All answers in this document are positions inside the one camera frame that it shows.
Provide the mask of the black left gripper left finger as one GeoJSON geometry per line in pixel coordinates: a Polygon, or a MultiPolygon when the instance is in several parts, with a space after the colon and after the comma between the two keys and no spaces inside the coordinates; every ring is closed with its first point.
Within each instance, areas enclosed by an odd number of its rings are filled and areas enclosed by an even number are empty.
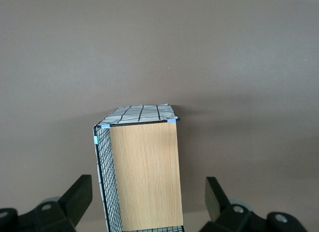
{"type": "Polygon", "coordinates": [[[0,210],[2,232],[74,232],[93,198],[92,176],[81,175],[58,199],[18,215],[14,208],[0,210]]]}

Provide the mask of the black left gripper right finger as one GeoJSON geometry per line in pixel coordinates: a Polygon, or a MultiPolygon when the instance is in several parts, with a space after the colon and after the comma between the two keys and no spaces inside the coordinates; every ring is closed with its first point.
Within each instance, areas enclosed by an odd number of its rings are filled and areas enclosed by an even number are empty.
{"type": "Polygon", "coordinates": [[[304,232],[305,227],[294,216],[271,212],[265,219],[246,206],[232,204],[215,177],[205,181],[205,204],[210,216],[202,232],[304,232]]]}

